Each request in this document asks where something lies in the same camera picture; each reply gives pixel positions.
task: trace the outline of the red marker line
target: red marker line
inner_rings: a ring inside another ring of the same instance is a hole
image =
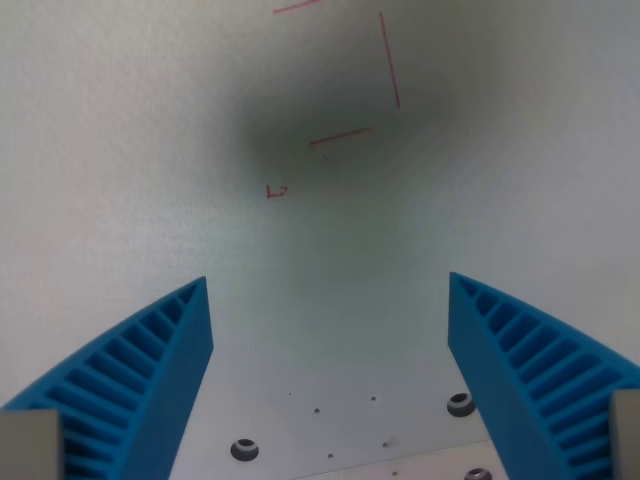
[[[267,198],[273,198],[273,197],[284,197],[284,192],[271,193],[271,186],[267,185]]]
[[[306,2],[296,3],[295,5],[290,5],[288,7],[278,8],[278,9],[273,11],[273,14],[277,15],[279,13],[288,12],[289,10],[295,10],[296,8],[308,7],[311,4],[318,3],[318,2],[321,2],[321,1],[322,0],[307,0]]]
[[[384,26],[384,16],[380,12],[380,26],[382,27],[382,36],[384,37],[384,46],[387,49],[387,60],[389,69],[391,70],[391,82],[393,82],[393,91],[396,94],[396,105],[400,109],[400,94],[398,93],[398,84],[396,83],[396,72],[393,68],[393,59],[391,58],[391,48],[389,48],[389,39],[387,38],[387,29]]]
[[[341,138],[360,135],[361,133],[367,133],[367,132],[370,132],[371,130],[373,130],[373,128],[358,128],[357,130],[351,130],[350,132],[339,133],[337,135],[331,135],[330,137],[320,138],[318,140],[313,140],[309,142],[309,147],[313,149],[316,146],[320,145],[321,143],[332,142],[334,140],[340,140]]]

